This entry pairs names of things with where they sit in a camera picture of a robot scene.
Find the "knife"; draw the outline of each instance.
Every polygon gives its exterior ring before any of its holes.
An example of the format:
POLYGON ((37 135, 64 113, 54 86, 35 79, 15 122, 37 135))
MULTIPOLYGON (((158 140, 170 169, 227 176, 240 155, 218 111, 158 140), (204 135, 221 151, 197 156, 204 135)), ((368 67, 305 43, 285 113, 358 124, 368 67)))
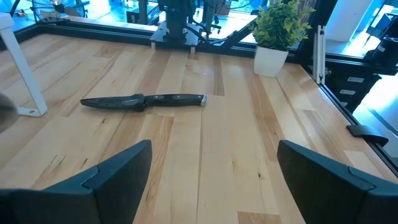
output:
POLYGON ((206 95, 197 94, 164 94, 150 95, 134 94, 132 96, 116 96, 82 99, 83 106, 109 110, 144 111, 148 106, 205 106, 206 95))

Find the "white bracket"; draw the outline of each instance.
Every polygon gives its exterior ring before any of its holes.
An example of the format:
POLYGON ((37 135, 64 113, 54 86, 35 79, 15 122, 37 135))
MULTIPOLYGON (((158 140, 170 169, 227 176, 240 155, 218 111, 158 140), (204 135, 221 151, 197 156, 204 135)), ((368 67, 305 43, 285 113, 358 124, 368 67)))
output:
POLYGON ((312 78, 317 84, 325 84, 326 26, 319 25, 313 39, 312 78))
POLYGON ((40 117, 47 112, 47 105, 45 104, 40 87, 38 86, 35 77, 30 70, 24 53, 22 52, 21 47, 19 46, 18 41, 11 30, 11 27, 14 25, 14 21, 12 20, 11 16, 6 13, 0 13, 0 21, 1 38, 10 51, 15 65, 17 66, 22 79, 29 90, 30 96, 37 107, 37 109, 18 107, 18 113, 25 116, 40 117))

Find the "knife handle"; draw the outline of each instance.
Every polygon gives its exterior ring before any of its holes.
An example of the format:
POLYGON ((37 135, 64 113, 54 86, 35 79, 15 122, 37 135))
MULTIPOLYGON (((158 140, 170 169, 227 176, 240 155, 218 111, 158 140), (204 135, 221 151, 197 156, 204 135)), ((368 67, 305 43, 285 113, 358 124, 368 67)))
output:
POLYGON ((146 106, 205 106, 206 95, 164 94, 145 97, 146 106))

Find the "label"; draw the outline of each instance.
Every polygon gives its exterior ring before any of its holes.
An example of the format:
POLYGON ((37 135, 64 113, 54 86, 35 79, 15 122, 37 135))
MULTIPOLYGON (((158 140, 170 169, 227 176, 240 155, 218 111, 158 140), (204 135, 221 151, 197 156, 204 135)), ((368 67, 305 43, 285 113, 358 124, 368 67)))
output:
POLYGON ((381 52, 384 52, 386 50, 384 47, 381 46, 378 46, 377 49, 380 50, 381 52))
POLYGON ((355 94, 355 91, 353 90, 340 90, 341 94, 346 94, 346 95, 353 95, 355 94))
POLYGON ((349 82, 357 82, 357 83, 362 83, 365 79, 364 78, 358 78, 358 77, 349 77, 347 81, 349 82))

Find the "wooden table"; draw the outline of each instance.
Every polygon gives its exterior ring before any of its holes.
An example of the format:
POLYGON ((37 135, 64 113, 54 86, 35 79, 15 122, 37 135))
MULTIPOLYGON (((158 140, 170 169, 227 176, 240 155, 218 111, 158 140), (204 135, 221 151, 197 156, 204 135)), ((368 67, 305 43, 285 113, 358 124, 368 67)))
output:
MULTIPOLYGON (((265 78, 250 58, 54 35, 22 49, 49 110, 0 135, 0 187, 45 188, 142 139, 152 140, 153 160, 139 224, 303 223, 275 156, 280 139, 397 182, 300 65, 265 78), (79 104, 178 92, 206 93, 208 104, 143 113, 79 104)), ((31 105, 7 52, 0 62, 0 91, 31 105)))

